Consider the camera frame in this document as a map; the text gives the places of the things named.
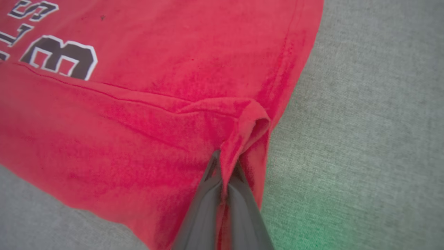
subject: gray textile background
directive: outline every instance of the gray textile background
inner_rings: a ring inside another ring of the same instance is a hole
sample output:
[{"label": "gray textile background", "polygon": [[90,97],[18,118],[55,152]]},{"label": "gray textile background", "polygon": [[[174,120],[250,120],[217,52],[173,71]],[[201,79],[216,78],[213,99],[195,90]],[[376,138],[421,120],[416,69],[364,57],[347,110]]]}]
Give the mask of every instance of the gray textile background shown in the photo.
[{"label": "gray textile background", "polygon": [[[444,1],[326,0],[276,128],[276,249],[444,249]],[[0,249],[143,250],[0,168]]]}]

